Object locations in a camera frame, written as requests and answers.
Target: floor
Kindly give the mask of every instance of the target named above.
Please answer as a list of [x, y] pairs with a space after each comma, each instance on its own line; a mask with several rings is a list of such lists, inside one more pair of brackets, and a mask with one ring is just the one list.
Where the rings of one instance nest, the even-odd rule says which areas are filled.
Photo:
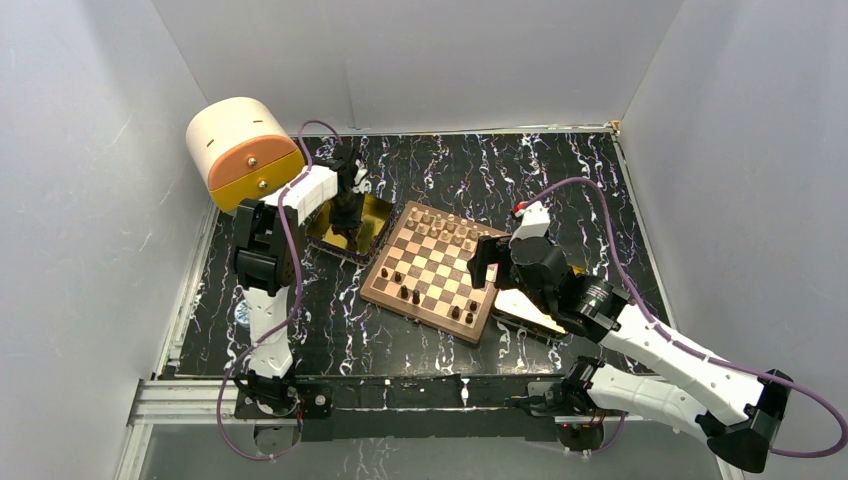
[[[625, 268], [667, 323], [610, 133], [372, 136], [344, 141], [361, 142], [372, 194], [398, 208], [415, 200], [505, 231], [513, 228], [510, 208], [545, 186], [569, 176], [596, 180], [613, 213], [616, 247]], [[333, 142], [330, 137], [310, 138], [307, 144], [322, 156]], [[570, 263], [620, 283], [594, 202], [583, 189], [557, 192], [551, 233]], [[232, 217], [218, 216], [179, 362], [165, 372], [166, 378], [220, 377], [224, 365], [248, 346], [243, 298], [229, 266], [232, 227]], [[486, 325], [479, 345], [471, 345], [360, 299], [367, 267], [312, 248], [303, 265], [303, 310], [289, 329], [298, 375], [558, 373], [567, 371], [578, 355], [599, 356], [631, 372], [647, 371], [584, 339], [537, 338], [497, 321]]]
[[[242, 448], [282, 448], [254, 440], [250, 427], [229, 432]], [[214, 425], [157, 425], [139, 478], [707, 480], [721, 474], [706, 447], [652, 422], [627, 422], [614, 448], [588, 459], [518, 438], [365, 438], [304, 443], [272, 462], [237, 457]]]

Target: black marble surface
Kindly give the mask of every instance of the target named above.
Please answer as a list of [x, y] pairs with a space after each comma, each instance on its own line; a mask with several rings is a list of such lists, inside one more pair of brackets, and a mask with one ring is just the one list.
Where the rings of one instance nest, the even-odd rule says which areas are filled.
[[[311, 138], [307, 143], [316, 156], [324, 156], [334, 141]], [[545, 186], [570, 176], [597, 181], [613, 215], [620, 258], [652, 310], [667, 323], [610, 134], [371, 136], [344, 141], [361, 142], [372, 194], [399, 208], [415, 200], [505, 231], [513, 228], [512, 206]], [[555, 193], [549, 202], [551, 233], [569, 263], [620, 284], [610, 263], [601, 209], [593, 202], [582, 188]], [[248, 346], [245, 307], [228, 265], [232, 227], [232, 217], [219, 215], [175, 371], [178, 376], [220, 377]], [[370, 267], [314, 248], [307, 249], [302, 264], [303, 306], [289, 327], [298, 375], [556, 373], [568, 370], [578, 355], [600, 356], [631, 372], [647, 371], [585, 339], [540, 339], [494, 319], [480, 343], [470, 345], [363, 301], [359, 288]]]

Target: white wall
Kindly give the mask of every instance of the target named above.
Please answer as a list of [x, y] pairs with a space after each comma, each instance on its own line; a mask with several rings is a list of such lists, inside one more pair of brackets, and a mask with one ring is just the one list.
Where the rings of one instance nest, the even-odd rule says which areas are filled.
[[208, 195], [149, 2], [0, 0], [0, 478], [112, 478]]
[[[687, 1], [622, 124], [681, 330], [848, 412], [848, 3]], [[793, 395], [777, 444], [838, 429]], [[844, 478], [845, 452], [764, 477]]]
[[682, 0], [153, 0], [209, 101], [288, 130], [620, 119]]

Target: wooden chessboard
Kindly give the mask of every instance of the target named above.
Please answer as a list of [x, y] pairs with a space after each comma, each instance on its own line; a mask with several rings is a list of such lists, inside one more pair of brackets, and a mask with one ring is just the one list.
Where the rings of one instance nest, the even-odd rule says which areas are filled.
[[[497, 267], [489, 267], [486, 287], [475, 290], [466, 262], [484, 234], [506, 235], [420, 203], [407, 203], [365, 280], [362, 298], [479, 342], [497, 293], [493, 284]], [[418, 304], [413, 302], [416, 290]]]

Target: cable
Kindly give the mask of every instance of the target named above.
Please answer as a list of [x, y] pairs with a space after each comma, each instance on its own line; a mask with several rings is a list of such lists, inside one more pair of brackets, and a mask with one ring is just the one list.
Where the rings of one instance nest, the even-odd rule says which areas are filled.
[[335, 128], [331, 127], [329, 123], [322, 122], [321, 120], [307, 120], [303, 122], [303, 125], [300, 126], [300, 129], [297, 131], [297, 143], [300, 144], [300, 150], [306, 155], [306, 166], [312, 166], [312, 155], [309, 154], [309, 150], [306, 148], [306, 142], [303, 141], [303, 129], [306, 128], [307, 125], [311, 124], [322, 125], [327, 128], [327, 130], [333, 132], [333, 136], [336, 137], [336, 141], [338, 143], [342, 143], [342, 137], [339, 135], [339, 132], [336, 131]]
[[[277, 209], [280, 211], [280, 219], [281, 219], [280, 223], [283, 224], [283, 232], [285, 233], [286, 241], [289, 244], [289, 253], [291, 254], [291, 257], [292, 257], [292, 265], [294, 265], [294, 276], [295, 276], [294, 305], [292, 305], [292, 309], [289, 312], [289, 314], [288, 314], [288, 316], [286, 317], [285, 320], [283, 320], [276, 327], [265, 332], [265, 334], [262, 335], [261, 337], [259, 337], [258, 339], [256, 339], [256, 342], [254, 342], [250, 347], [248, 347], [247, 350], [245, 350], [244, 352], [242, 352], [241, 355], [236, 357], [235, 361], [233, 361], [233, 364], [230, 366], [230, 368], [227, 369], [226, 372], [224, 372], [224, 379], [221, 382], [221, 388], [218, 390], [218, 400], [215, 403], [215, 419], [218, 423], [218, 431], [221, 432], [221, 436], [224, 437], [224, 441], [227, 443], [227, 445], [229, 445], [229, 447], [234, 452], [236, 452], [237, 454], [239, 454], [242, 457], [247, 458], [249, 460], [257, 460], [257, 461], [273, 460], [276, 457], [280, 457], [282, 455], [287, 454], [294, 447], [300, 445], [300, 437], [298, 437], [298, 440], [294, 445], [286, 448], [285, 450], [283, 450], [279, 453], [271, 454], [271, 455], [268, 455], [268, 456], [258, 456], [258, 455], [253, 455], [253, 454], [245, 452], [244, 450], [237, 447], [233, 443], [233, 441], [230, 439], [230, 437], [227, 435], [227, 432], [224, 429], [224, 422], [223, 422], [223, 419], [221, 417], [221, 404], [224, 401], [224, 390], [227, 388], [227, 382], [230, 380], [230, 378], [232, 378], [232, 375], [233, 375], [233, 372], [235, 371], [235, 369], [237, 367], [239, 367], [241, 364], [243, 364], [244, 360], [251, 353], [253, 353], [254, 350], [256, 350], [256, 347], [261, 345], [262, 342], [264, 342], [265, 340], [268, 339], [268, 337], [279, 332], [283, 328], [286, 328], [292, 322], [292, 320], [294, 319], [294, 316], [297, 314], [297, 312], [300, 310], [300, 304], [303, 301], [303, 273], [300, 270], [300, 260], [297, 257], [297, 250], [295, 249], [294, 237], [292, 236], [291, 228], [289, 227], [289, 222], [286, 221], [286, 214], [285, 214], [285, 210], [284, 210], [284, 207], [283, 207], [283, 199], [285, 198], [285, 196], [289, 192], [289, 190], [291, 190], [292, 187], [294, 187], [295, 185], [300, 183], [304, 178], [306, 178], [306, 176], [309, 175], [309, 172], [312, 170], [312, 155], [309, 153], [309, 149], [306, 148], [306, 144], [303, 142], [303, 128], [306, 127], [306, 125], [309, 125], [310, 123], [318, 123], [318, 124], [321, 124], [321, 125], [327, 127], [328, 129], [330, 129], [331, 132], [333, 132], [333, 135], [335, 135], [336, 141], [341, 143], [341, 137], [333, 129], [333, 127], [331, 127], [330, 125], [328, 125], [328, 124], [326, 124], [326, 123], [324, 123], [320, 120], [308, 120], [308, 121], [304, 122], [304, 124], [301, 125], [300, 130], [298, 131], [297, 139], [298, 139], [298, 142], [300, 143], [300, 148], [303, 150], [303, 154], [306, 156], [306, 170], [301, 172], [300, 175], [295, 177], [294, 180], [292, 180], [285, 187], [283, 187], [283, 189], [280, 191], [280, 195], [277, 199]], [[302, 430], [302, 426], [300, 426], [300, 421], [298, 423], [299, 423], [298, 430]]]
[[621, 418], [618, 421], [618, 427], [616, 427], [615, 433], [612, 435], [612, 438], [610, 439], [610, 441], [607, 442], [606, 445], [602, 445], [601, 447], [598, 447], [595, 450], [592, 450], [591, 451], [592, 455], [596, 455], [598, 453], [604, 453], [605, 451], [609, 450], [609, 448], [612, 447], [612, 445], [615, 442], [618, 441], [619, 437], [621, 437], [621, 432], [624, 430], [624, 417], [626, 417], [626, 416], [627, 416], [627, 412], [621, 412]]
[[609, 207], [607, 205], [607, 201], [606, 201], [606, 198], [604, 197], [603, 191], [601, 191], [600, 187], [598, 187], [598, 185], [595, 182], [593, 182], [592, 180], [590, 180], [588, 178], [584, 178], [584, 177], [566, 178], [565, 180], [560, 180], [559, 182], [557, 182], [557, 183], [551, 185], [550, 187], [542, 190], [542, 193], [536, 195], [532, 199], [525, 202], [525, 205], [531, 205], [535, 202], [543, 200], [545, 197], [550, 195], [553, 191], [555, 191], [555, 190], [557, 190], [561, 187], [564, 187], [566, 185], [575, 185], [575, 184], [580, 184], [580, 185], [583, 185], [583, 186], [591, 187], [592, 190], [594, 190], [595, 194], [598, 196], [598, 198], [600, 198], [601, 207], [604, 211], [604, 226], [606, 227], [606, 230], [607, 230], [606, 231], [607, 241], [609, 242], [610, 252], [612, 252], [612, 259], [613, 259], [613, 263], [615, 264], [615, 269], [618, 271], [619, 276], [621, 276], [621, 280], [624, 282], [624, 285], [627, 287], [627, 290], [630, 292], [631, 295], [633, 295], [633, 298], [636, 300], [636, 304], [639, 306], [639, 310], [642, 312], [642, 315], [645, 316], [648, 323], [653, 325], [653, 328], [657, 331], [657, 333], [661, 337], [663, 337], [665, 340], [671, 342], [675, 347], [679, 348], [680, 350], [683, 350], [684, 352], [688, 353], [689, 355], [692, 355], [695, 358], [698, 358], [698, 359], [701, 359], [701, 360], [706, 359], [707, 362], [712, 363], [713, 365], [718, 365], [720, 367], [729, 368], [731, 370], [736, 370], [737, 372], [742, 372], [742, 373], [747, 373], [749, 375], [754, 375], [756, 377], [763, 378], [765, 380], [775, 382], [779, 385], [783, 385], [784, 387], [795, 390], [798, 393], [811, 398], [816, 403], [818, 403], [819, 405], [824, 407], [825, 410], [827, 410], [831, 415], [833, 415], [833, 418], [835, 418], [836, 422], [839, 424], [839, 428], [841, 430], [841, 436], [839, 437], [839, 440], [833, 446], [831, 446], [829, 448], [826, 448], [824, 450], [816, 450], [816, 451], [812, 451], [812, 452], [798, 452], [798, 451], [793, 451], [793, 450], [783, 450], [783, 449], [779, 449], [779, 448], [772, 448], [771, 453], [773, 453], [775, 455], [780, 455], [780, 456], [784, 456], [784, 457], [792, 457], [792, 458], [822, 458], [822, 457], [827, 457], [827, 456], [833, 455], [834, 453], [839, 452], [840, 450], [845, 448], [845, 445], [848, 445], [848, 422], [845, 421], [845, 417], [843, 417], [842, 414], [839, 413], [839, 411], [836, 409], [836, 407], [834, 407], [830, 402], [825, 400], [821, 395], [817, 394], [816, 392], [813, 392], [812, 390], [810, 390], [810, 389], [808, 389], [808, 388], [806, 388], [802, 385], [798, 385], [797, 383], [795, 383], [791, 380], [786, 380], [784, 378], [780, 378], [780, 377], [777, 377], [777, 376], [772, 375], [770, 373], [766, 373], [766, 372], [756, 370], [756, 369], [753, 369], [753, 368], [744, 367], [744, 366], [741, 366], [741, 365], [736, 365], [734, 363], [731, 363], [731, 362], [728, 362], [726, 360], [722, 360], [722, 359], [719, 359], [719, 358], [710, 357], [703, 352], [699, 352], [698, 350], [695, 350], [695, 349], [689, 347], [688, 345], [685, 345], [685, 344], [683, 344], [679, 341], [672, 339], [672, 336], [665, 330], [665, 328], [663, 328], [663, 325], [660, 322], [658, 322], [656, 319], [654, 319], [653, 315], [651, 315], [651, 312], [648, 310], [647, 305], [645, 305], [644, 299], [642, 299], [642, 296], [636, 290], [636, 286], [633, 284], [633, 281], [630, 279], [630, 277], [624, 271], [624, 267], [622, 266], [621, 260], [619, 260], [619, 258], [618, 258], [618, 251], [615, 247], [615, 236], [613, 235], [613, 231], [612, 231], [612, 222], [610, 221]]

